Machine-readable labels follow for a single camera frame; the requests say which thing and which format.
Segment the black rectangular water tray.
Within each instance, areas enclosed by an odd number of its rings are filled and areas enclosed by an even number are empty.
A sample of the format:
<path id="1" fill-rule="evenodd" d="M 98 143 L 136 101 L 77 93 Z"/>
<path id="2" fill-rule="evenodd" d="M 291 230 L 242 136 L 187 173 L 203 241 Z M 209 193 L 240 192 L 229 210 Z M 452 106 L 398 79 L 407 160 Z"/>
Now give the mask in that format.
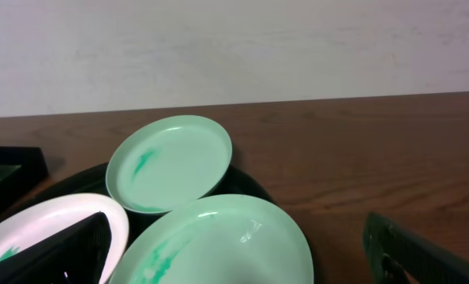
<path id="1" fill-rule="evenodd" d="M 40 148 L 0 146 L 0 215 L 47 176 Z"/>

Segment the white plate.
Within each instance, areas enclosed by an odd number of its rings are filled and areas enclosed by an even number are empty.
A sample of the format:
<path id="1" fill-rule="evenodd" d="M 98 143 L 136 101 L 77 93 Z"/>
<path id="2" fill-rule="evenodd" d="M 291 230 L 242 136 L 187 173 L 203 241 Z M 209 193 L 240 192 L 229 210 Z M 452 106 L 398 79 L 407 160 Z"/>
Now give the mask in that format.
<path id="1" fill-rule="evenodd" d="M 78 193 L 29 207 L 0 223 L 0 261 L 23 252 L 95 213 L 106 215 L 111 246 L 99 282 L 111 277 L 128 242 L 129 220 L 123 207 L 108 196 Z"/>

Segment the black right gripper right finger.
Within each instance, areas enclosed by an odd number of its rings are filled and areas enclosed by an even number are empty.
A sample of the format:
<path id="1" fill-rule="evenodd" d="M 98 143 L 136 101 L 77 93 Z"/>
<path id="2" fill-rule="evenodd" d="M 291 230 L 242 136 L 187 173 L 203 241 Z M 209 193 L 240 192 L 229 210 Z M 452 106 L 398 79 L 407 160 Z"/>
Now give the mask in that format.
<path id="1" fill-rule="evenodd" d="M 469 284 L 469 262 L 387 217 L 368 214 L 362 235 L 375 283 Z"/>

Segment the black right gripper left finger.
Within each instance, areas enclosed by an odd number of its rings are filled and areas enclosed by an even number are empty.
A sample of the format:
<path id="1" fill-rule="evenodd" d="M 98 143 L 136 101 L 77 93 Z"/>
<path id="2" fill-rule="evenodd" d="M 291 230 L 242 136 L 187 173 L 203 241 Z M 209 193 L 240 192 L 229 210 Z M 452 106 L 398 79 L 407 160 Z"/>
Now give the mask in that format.
<path id="1" fill-rule="evenodd" d="M 94 283 L 111 246 L 107 216 L 98 212 L 0 261 L 0 283 Z"/>

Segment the mint plate near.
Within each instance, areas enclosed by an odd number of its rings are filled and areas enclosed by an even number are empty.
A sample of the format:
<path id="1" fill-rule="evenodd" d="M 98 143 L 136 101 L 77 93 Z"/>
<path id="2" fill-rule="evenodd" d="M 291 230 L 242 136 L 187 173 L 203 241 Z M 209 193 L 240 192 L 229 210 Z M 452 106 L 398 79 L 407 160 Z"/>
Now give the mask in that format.
<path id="1" fill-rule="evenodd" d="M 128 248 L 112 283 L 313 284 L 304 233 L 257 197 L 209 196 L 171 211 Z"/>

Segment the mint plate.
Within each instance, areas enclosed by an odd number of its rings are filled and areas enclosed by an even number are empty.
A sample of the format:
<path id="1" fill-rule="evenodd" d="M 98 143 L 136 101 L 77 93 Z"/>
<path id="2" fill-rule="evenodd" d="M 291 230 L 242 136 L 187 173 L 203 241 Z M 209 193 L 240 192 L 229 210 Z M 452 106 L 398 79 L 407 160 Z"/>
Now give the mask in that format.
<path id="1" fill-rule="evenodd" d="M 126 210 L 161 215 L 215 190 L 232 155 L 231 138 L 218 122 L 197 115 L 163 118 L 118 146 L 105 185 Z"/>
<path id="2" fill-rule="evenodd" d="M 304 233 L 257 197 L 209 196 L 171 211 L 128 248 L 112 283 L 313 284 Z"/>

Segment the mint plate far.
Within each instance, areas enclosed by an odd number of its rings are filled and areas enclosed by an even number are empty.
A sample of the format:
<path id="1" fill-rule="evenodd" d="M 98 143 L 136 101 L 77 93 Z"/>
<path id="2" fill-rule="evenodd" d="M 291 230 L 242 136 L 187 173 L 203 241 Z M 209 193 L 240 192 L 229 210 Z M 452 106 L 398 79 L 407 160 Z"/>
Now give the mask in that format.
<path id="1" fill-rule="evenodd" d="M 126 210 L 161 215 L 215 190 L 232 155 L 231 138 L 218 122 L 197 115 L 163 118 L 118 146 L 105 185 Z"/>

